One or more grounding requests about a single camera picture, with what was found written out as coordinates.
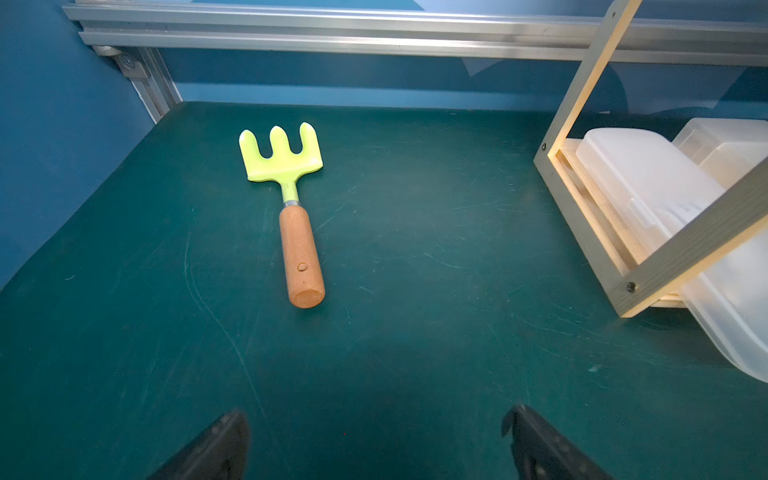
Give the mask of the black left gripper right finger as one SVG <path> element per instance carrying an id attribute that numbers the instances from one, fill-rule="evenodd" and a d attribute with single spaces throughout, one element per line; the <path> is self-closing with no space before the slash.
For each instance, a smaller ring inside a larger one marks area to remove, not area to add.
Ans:
<path id="1" fill-rule="evenodd" d="M 520 479 L 611 479 L 532 407 L 515 405 L 503 418 L 501 436 L 512 434 L 510 450 Z"/>

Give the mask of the clear rounded pencil case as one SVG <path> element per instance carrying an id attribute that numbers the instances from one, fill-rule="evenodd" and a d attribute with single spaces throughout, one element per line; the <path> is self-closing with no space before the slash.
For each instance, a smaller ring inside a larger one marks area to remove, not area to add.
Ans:
<path id="1" fill-rule="evenodd" d="M 725 187 L 662 135 L 588 131 L 576 156 L 646 253 L 652 254 Z M 682 300 L 717 349 L 767 379 L 767 234 L 761 232 L 682 285 Z"/>

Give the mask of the frosted pencil case with label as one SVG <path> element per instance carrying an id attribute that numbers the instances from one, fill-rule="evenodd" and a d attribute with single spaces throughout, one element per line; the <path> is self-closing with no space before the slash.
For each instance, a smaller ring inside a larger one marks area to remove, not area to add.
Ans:
<path id="1" fill-rule="evenodd" d="M 767 121 L 693 118 L 673 145 L 729 189 L 767 157 Z"/>

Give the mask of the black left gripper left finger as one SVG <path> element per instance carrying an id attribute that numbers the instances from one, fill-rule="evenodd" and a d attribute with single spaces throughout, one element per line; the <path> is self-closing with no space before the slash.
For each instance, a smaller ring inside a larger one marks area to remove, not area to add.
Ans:
<path id="1" fill-rule="evenodd" d="M 231 410 L 203 429 L 148 479 L 243 479 L 249 445 L 245 414 Z"/>

